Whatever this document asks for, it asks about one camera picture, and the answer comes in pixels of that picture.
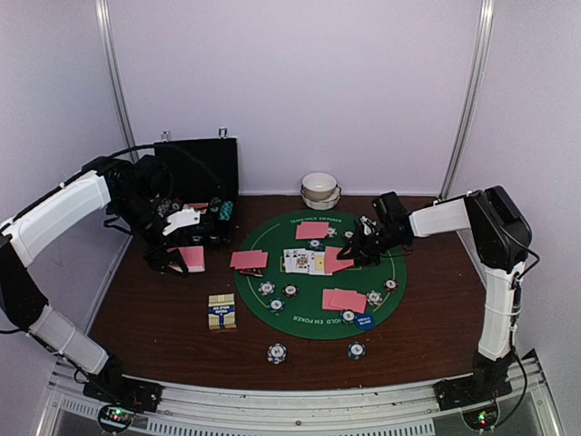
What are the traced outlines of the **red-backed card deck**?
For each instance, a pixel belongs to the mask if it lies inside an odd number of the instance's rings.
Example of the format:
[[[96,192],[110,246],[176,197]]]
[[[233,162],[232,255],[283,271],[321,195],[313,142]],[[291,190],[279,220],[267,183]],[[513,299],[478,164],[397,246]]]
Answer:
[[[188,246],[179,248],[180,255],[189,273],[203,273],[205,271],[205,256],[203,246]]]

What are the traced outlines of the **green blue chip top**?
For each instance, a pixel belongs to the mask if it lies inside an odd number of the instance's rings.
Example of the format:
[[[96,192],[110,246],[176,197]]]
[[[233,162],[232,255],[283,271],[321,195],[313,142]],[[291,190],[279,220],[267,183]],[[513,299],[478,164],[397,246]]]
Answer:
[[[312,239],[308,241],[308,249],[313,251],[324,251],[325,244],[321,240]]]

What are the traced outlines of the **red card top player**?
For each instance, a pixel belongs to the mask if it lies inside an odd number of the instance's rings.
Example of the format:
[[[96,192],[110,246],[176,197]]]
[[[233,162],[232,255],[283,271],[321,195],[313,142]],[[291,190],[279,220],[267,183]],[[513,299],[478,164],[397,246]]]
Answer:
[[[328,235],[328,222],[302,222],[296,228],[297,240],[324,239]]]

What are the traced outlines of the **red card player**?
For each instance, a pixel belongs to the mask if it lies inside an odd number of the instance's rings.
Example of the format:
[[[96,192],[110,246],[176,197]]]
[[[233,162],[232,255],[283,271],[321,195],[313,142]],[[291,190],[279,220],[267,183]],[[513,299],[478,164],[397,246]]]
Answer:
[[[328,235],[328,222],[302,222],[296,228],[297,240],[324,239]]]
[[[336,306],[332,302],[334,296],[335,296],[334,289],[324,289],[323,290],[323,292],[322,292],[322,304],[321,304],[321,307],[323,310],[337,311],[339,309],[339,307]]]

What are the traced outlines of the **king of clubs card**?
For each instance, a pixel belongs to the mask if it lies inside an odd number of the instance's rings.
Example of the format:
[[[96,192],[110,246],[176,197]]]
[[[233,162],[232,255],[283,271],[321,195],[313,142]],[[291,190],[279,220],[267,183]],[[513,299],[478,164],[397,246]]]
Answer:
[[[293,249],[290,251],[289,272],[310,274],[310,267],[313,260],[313,251]]]

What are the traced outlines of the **red card bottom player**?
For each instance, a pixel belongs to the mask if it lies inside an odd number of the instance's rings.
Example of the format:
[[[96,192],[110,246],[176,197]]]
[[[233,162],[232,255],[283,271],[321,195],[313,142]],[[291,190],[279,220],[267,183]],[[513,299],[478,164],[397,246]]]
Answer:
[[[334,296],[335,296],[334,289],[324,289],[323,290],[323,292],[322,292],[322,304],[321,304],[321,307],[323,310],[337,311],[339,309],[339,307],[336,306],[332,302]]]

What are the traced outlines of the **green blue chip bottom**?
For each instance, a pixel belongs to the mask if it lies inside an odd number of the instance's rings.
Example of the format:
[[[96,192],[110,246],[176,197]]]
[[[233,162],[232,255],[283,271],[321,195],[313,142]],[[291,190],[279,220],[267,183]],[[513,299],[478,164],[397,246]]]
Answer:
[[[352,310],[343,310],[340,313],[341,322],[346,324],[346,325],[353,324],[355,322],[356,318],[357,318],[357,314]]]

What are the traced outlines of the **blue small blind button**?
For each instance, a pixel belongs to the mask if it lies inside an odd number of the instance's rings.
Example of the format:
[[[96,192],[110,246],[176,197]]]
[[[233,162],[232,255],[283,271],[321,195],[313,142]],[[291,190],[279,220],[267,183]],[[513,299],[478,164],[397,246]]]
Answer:
[[[369,331],[376,326],[376,321],[371,314],[363,313],[356,316],[355,325],[362,331]]]

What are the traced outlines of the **red black all-in triangle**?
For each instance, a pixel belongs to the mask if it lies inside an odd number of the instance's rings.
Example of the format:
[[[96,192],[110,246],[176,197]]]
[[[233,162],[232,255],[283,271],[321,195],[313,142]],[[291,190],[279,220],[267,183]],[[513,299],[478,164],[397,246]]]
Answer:
[[[245,275],[245,276],[250,276],[250,277],[258,277],[258,278],[262,278],[263,277],[263,272],[261,269],[241,269],[239,270],[239,273],[241,275]]]

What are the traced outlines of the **blue tan ten chip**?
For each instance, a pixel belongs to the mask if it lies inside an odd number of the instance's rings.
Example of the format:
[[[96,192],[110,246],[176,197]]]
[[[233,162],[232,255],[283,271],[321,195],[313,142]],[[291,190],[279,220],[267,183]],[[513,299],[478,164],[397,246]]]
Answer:
[[[272,295],[276,291],[276,285],[272,281],[261,282],[258,291],[262,296]]]

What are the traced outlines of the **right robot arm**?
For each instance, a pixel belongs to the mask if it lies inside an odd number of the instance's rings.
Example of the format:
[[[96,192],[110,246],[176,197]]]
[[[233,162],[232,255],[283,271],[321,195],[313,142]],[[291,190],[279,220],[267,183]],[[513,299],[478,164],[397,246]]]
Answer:
[[[409,212],[393,193],[372,202],[378,218],[358,218],[338,259],[378,264],[387,251],[434,234],[469,230],[486,275],[484,323],[473,374],[465,391],[483,401],[505,380],[514,360],[514,333],[521,310],[521,282],[532,252],[527,220],[501,186],[478,190]]]

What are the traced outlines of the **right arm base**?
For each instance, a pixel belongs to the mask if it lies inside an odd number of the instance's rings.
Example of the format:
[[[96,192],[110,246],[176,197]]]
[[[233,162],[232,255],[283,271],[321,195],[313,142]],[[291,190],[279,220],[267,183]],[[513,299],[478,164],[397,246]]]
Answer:
[[[492,401],[513,391],[509,381],[501,381],[492,387],[478,387],[473,376],[438,381],[433,389],[441,411]]]

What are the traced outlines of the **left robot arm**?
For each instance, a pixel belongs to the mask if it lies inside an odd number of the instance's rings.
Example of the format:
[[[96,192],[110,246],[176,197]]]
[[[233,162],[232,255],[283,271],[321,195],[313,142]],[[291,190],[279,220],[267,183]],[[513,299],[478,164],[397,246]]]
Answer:
[[[160,214],[164,188],[172,188],[172,176],[159,158],[145,155],[131,163],[101,156],[1,226],[2,311],[20,331],[83,372],[111,403],[131,393],[120,362],[51,306],[28,268],[63,233],[105,209],[147,243],[145,260],[152,269],[187,275],[175,234],[198,224],[200,214],[189,206]]]

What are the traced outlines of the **white ceramic bowl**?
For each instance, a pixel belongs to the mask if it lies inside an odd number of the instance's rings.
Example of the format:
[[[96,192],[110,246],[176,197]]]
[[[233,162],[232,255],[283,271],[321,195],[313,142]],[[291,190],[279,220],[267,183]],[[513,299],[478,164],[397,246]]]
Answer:
[[[337,180],[328,173],[309,173],[301,181],[302,193],[314,201],[327,199],[337,187]]]

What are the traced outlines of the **teal chips in case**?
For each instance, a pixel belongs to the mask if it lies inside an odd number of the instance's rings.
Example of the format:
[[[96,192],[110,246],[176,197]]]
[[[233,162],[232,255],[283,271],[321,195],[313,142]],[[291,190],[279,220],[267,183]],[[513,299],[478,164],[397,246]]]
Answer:
[[[218,219],[220,221],[228,222],[231,220],[234,210],[234,202],[233,201],[224,201],[220,205],[220,209],[218,212]]]

